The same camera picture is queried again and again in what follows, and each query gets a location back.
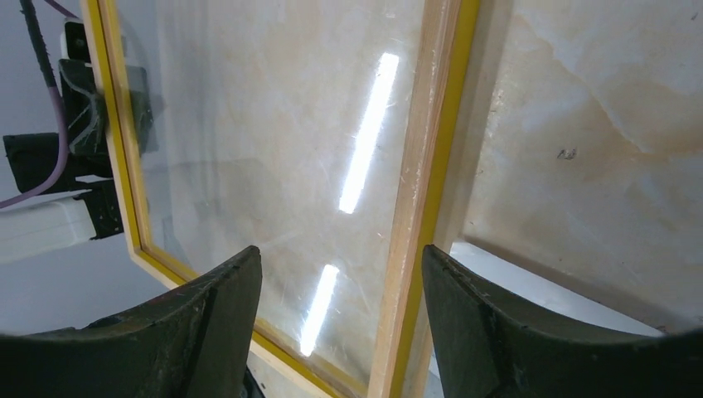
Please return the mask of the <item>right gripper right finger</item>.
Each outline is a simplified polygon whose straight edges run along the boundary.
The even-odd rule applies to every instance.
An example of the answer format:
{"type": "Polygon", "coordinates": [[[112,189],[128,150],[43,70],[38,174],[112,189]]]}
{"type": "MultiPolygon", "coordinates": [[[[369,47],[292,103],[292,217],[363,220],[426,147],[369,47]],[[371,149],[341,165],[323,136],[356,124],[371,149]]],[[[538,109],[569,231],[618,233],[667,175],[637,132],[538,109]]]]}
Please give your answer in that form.
{"type": "Polygon", "coordinates": [[[702,332],[644,337],[569,318],[434,245],[424,296],[447,397],[699,397],[702,332]]]}

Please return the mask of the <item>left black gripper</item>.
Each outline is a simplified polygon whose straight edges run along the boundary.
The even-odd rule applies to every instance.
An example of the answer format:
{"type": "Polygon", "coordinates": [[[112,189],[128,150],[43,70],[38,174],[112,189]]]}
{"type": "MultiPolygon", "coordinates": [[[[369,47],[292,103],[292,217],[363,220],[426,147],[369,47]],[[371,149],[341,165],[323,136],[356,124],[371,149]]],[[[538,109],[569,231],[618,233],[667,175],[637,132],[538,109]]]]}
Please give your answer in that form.
{"type": "MultiPolygon", "coordinates": [[[[82,168],[82,175],[112,174],[106,140],[109,123],[104,97],[98,93],[93,68],[78,60],[60,59],[58,71],[67,121],[69,165],[82,168]]],[[[142,66],[127,66],[130,101],[138,148],[152,150],[152,106],[148,75],[142,66]]]]}

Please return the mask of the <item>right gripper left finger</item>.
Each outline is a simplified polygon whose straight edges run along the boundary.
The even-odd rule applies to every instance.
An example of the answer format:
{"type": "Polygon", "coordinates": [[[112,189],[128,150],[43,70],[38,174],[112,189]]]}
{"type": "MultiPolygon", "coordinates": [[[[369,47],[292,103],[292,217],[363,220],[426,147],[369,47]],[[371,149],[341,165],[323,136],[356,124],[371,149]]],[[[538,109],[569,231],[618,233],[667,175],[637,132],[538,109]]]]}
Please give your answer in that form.
{"type": "Polygon", "coordinates": [[[4,397],[239,397],[262,285],[249,246],[84,328],[1,337],[4,397]]]}

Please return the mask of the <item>yellow wooden picture frame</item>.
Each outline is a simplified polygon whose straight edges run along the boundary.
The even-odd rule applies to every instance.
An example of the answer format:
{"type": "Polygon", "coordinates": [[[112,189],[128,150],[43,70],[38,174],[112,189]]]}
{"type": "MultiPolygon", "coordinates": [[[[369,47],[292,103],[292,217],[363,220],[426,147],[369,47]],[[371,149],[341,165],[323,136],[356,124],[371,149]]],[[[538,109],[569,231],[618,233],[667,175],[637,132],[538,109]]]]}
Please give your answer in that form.
{"type": "Polygon", "coordinates": [[[475,1],[83,1],[128,252],[173,289],[262,256],[270,396],[419,396],[475,1]]]}

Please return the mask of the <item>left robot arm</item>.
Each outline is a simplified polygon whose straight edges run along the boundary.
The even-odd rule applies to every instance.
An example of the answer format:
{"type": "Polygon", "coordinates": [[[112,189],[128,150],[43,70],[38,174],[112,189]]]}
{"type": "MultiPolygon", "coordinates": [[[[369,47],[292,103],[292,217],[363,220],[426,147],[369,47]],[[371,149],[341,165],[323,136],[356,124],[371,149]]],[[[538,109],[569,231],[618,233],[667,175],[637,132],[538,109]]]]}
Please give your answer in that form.
{"type": "MultiPolygon", "coordinates": [[[[47,251],[104,239],[124,232],[110,165],[104,99],[97,93],[94,73],[83,61],[58,62],[68,120],[69,144],[63,173],[43,195],[75,193],[52,201],[1,210],[1,264],[47,251]]],[[[153,128],[147,70],[127,65],[131,105],[137,116],[140,153],[153,151],[153,128]]],[[[59,154],[58,133],[29,133],[2,137],[16,186],[24,192],[52,173],[59,154]]]]}

